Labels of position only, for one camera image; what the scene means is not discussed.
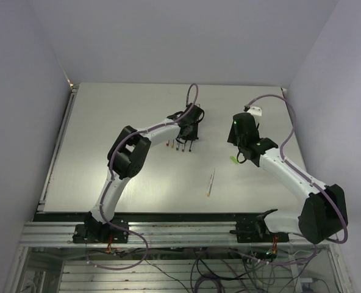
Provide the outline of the light green pen cap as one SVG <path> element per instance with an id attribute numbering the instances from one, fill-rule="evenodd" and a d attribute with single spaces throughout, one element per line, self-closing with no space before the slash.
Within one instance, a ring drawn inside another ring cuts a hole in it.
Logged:
<path id="1" fill-rule="evenodd" d="M 230 159 L 235 163 L 235 164 L 238 164 L 238 161 L 235 157 L 231 156 Z"/>

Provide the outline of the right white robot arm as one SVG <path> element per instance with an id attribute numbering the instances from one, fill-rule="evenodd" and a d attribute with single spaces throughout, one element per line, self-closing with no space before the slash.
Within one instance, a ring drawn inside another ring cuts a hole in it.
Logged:
<path id="1" fill-rule="evenodd" d="M 259 214 L 254 227 L 258 240 L 265 242 L 276 233 L 291 233 L 319 244 L 332 241 L 332 236 L 342 231 L 343 239 L 335 243 L 347 241 L 345 193 L 339 185 L 328 186 L 310 176 L 287 159 L 275 142 L 261 138 L 256 120 L 249 112 L 234 115 L 227 141 L 237 147 L 245 161 L 273 175 L 301 204 L 300 210 L 292 213 L 270 209 Z"/>

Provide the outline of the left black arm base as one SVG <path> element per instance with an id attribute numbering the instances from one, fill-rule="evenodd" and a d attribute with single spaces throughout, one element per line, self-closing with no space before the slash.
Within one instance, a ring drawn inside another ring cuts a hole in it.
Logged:
<path id="1" fill-rule="evenodd" d="M 88 212 L 84 218 L 84 223 L 75 226 L 73 243 L 107 244 L 112 241 L 116 244 L 126 244 L 128 237 L 127 231 L 115 228 L 103 220 L 97 221 L 91 212 Z"/>

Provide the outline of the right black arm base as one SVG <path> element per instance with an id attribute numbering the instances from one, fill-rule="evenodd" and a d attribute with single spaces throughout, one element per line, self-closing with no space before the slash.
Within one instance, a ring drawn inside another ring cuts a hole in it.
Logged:
<path id="1" fill-rule="evenodd" d="M 266 224 L 265 217 L 277 209 L 270 209 L 264 213 L 246 213 L 245 218 L 236 223 L 235 229 L 229 233 L 235 235 L 238 243 L 281 243 L 289 242 L 288 233 L 273 233 Z"/>

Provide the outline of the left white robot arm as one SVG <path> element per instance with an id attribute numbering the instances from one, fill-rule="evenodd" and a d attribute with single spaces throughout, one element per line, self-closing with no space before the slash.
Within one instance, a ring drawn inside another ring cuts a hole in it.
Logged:
<path id="1" fill-rule="evenodd" d="M 197 139 L 204 110 L 189 104 L 164 121 L 141 129 L 126 126 L 112 145 L 108 155 L 107 178 L 94 207 L 87 213 L 84 226 L 95 242 L 104 242 L 110 234 L 110 220 L 128 182 L 142 170 L 149 150 L 163 142 L 179 143 Z"/>

